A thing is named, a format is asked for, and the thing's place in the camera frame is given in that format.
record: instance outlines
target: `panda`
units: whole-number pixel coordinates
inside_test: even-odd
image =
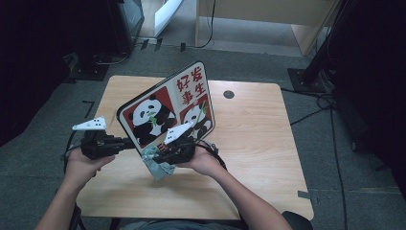
[[[212,126],[212,121],[206,116],[207,109],[203,109],[203,106],[204,103],[195,105],[185,114],[184,124],[187,122],[194,123],[183,134],[185,137],[192,136],[193,138],[200,139]]]
[[[140,145],[154,141],[162,133],[173,127],[176,117],[169,108],[161,104],[152,94],[149,99],[141,102],[128,115],[133,123],[133,134]]]

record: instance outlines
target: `power cord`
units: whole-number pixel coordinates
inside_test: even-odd
[[[300,95],[305,95],[305,96],[310,96],[310,97],[315,97],[317,98],[317,105],[319,106],[319,110],[309,113],[306,116],[304,116],[303,118],[299,119],[296,122],[291,123],[291,126],[296,125],[297,123],[303,121],[306,118],[309,118],[321,111],[324,110],[330,110],[330,121],[331,121],[331,133],[332,133],[332,143],[333,143],[333,148],[334,148],[334,157],[335,157],[335,162],[336,162],[336,166],[337,166],[337,173],[338,173],[338,178],[340,181],[340,191],[341,191],[341,196],[343,199],[343,216],[344,216],[344,229],[347,230],[348,229],[348,220],[347,220],[347,202],[346,202],[346,194],[344,191],[344,183],[343,183],[343,177],[341,175],[341,169],[340,169],[340,162],[338,160],[338,150],[337,150],[337,142],[336,142],[336,135],[335,135],[335,125],[334,125],[334,118],[333,118],[333,111],[334,109],[336,109],[336,102],[333,100],[333,97],[331,94],[321,94],[321,95],[317,95],[317,94],[309,94],[309,93],[301,93],[301,92],[296,92],[293,90],[289,90],[289,89],[283,89],[282,91],[286,91],[286,92],[291,92],[291,93],[296,93],[296,94],[300,94]]]
[[[202,48],[206,47],[206,46],[212,41],[212,39],[213,39],[213,33],[214,33],[214,32],[213,32],[214,12],[215,12],[215,0],[213,1],[213,9],[212,9],[211,22],[210,22],[210,23],[208,22],[209,28],[210,28],[210,37],[209,37],[208,41],[206,42],[206,44],[204,44],[204,45],[202,45],[202,46],[185,46],[185,48],[202,49]],[[137,47],[137,46],[139,46],[139,45],[144,45],[144,43],[142,43],[142,42],[135,43],[134,47]],[[163,44],[160,44],[160,46],[175,47],[175,48],[182,47],[182,46],[178,46],[178,45],[163,45]]]

